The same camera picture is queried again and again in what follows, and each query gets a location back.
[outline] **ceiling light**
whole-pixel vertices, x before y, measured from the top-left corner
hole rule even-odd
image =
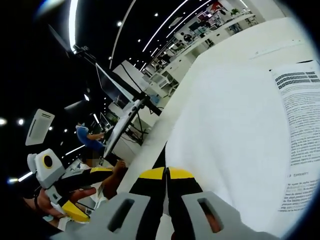
[[[153,53],[151,54],[151,57],[155,54],[155,52],[158,50],[158,48],[156,48]]]
[[[71,150],[70,152],[67,152],[65,155],[67,156],[67,155],[73,153],[74,151],[77,151],[78,149],[83,148],[84,146],[85,146],[85,145],[82,145],[82,146],[80,146],[80,147],[77,147],[76,149],[73,149],[73,150]]]
[[[0,126],[6,125],[7,124],[7,120],[5,120],[4,118],[0,118]]]
[[[22,118],[18,120],[18,124],[20,126],[22,126],[25,123],[25,120],[23,120]]]
[[[143,64],[142,68],[140,69],[140,72],[142,71],[142,69],[144,69],[144,67],[146,66],[147,63]]]
[[[211,0],[206,1],[204,4],[199,6],[196,10],[194,10],[192,13],[190,13],[188,16],[185,17],[165,38],[167,39],[185,20],[187,20],[192,14],[194,14],[196,11],[198,11],[200,8],[202,8],[204,5],[211,2]]]
[[[93,116],[94,116],[94,119],[96,120],[96,122],[99,124],[99,120],[97,118],[97,115],[94,113]]]
[[[242,4],[243,4],[246,8],[248,8],[248,6],[244,3],[244,1],[240,0],[240,2],[242,2]]]
[[[151,43],[152,39],[154,39],[154,37],[157,35],[157,33],[160,31],[160,29],[166,24],[166,22],[176,13],[176,11],[178,11],[186,2],[188,2],[188,0],[185,0],[183,3],[181,3],[171,14],[170,16],[167,17],[167,19],[161,24],[161,26],[157,29],[157,31],[155,31],[155,33],[153,34],[153,36],[150,38],[150,40],[148,41],[148,43],[144,46],[144,49],[142,50],[142,52],[144,52],[147,47],[149,46],[149,44]]]
[[[20,177],[18,179],[18,182],[22,182],[23,180],[25,180],[26,178],[30,177],[32,175],[32,171],[31,172],[28,172],[27,174],[23,175],[22,177]]]
[[[76,12],[78,0],[71,0],[69,10],[69,43],[70,48],[74,52],[74,45],[76,44]]]
[[[10,179],[8,180],[8,183],[9,183],[9,184],[13,184],[13,183],[16,183],[16,182],[18,182],[18,178],[10,178]]]
[[[89,97],[87,95],[84,95],[84,99],[89,101]]]

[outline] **paper document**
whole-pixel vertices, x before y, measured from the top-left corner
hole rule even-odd
[[[190,171],[253,230],[282,237],[319,181],[319,77],[316,61],[201,72],[166,144],[167,167]]]

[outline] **white table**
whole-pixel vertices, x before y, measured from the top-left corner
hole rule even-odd
[[[304,44],[290,46],[250,59],[257,51],[263,51],[292,40],[301,40]],[[283,64],[294,64],[316,58],[317,52],[304,34],[303,28],[300,28],[292,18],[275,19],[250,27],[202,53],[193,63],[154,124],[117,192],[130,191],[139,175],[153,167],[170,137],[185,102],[192,96],[192,86],[197,81],[199,72],[217,64],[250,63],[271,69]]]

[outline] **computer monitor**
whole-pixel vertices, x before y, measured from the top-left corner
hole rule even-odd
[[[102,90],[113,100],[113,102],[124,109],[127,105],[133,105],[133,98],[128,91],[116,83],[106,71],[97,63],[95,64]]]

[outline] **ceiling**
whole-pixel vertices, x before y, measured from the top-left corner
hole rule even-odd
[[[69,8],[70,1],[64,1],[40,18],[35,14],[41,0],[15,2],[8,16],[4,52],[6,69],[2,80],[0,118],[7,124],[0,126],[3,168],[8,178],[19,178],[29,172],[27,155],[39,153],[47,148],[53,149],[58,157],[81,146],[74,134],[79,119],[64,111],[78,101],[84,100],[84,93],[90,98],[89,111],[83,112],[88,123],[93,122],[89,114],[103,112],[111,100],[99,87],[96,69],[82,59],[68,56],[48,29],[50,24],[69,44]],[[152,60],[150,51],[164,45],[171,31],[169,25],[177,17],[190,14],[205,0],[189,0],[158,32],[153,41],[143,48],[166,18],[183,0],[154,1],[137,0],[129,13],[113,56],[112,69],[124,60],[137,63],[141,68],[144,62]],[[100,62],[109,66],[115,39],[119,30],[117,22],[124,18],[131,0],[79,0],[76,14],[76,44],[87,46]],[[43,144],[25,146],[26,134],[37,109],[43,109],[55,115],[53,129],[47,133]],[[22,118],[24,125],[17,121]],[[75,151],[62,160],[68,165],[80,153]],[[13,184],[20,191],[33,188],[34,177],[22,183]]]

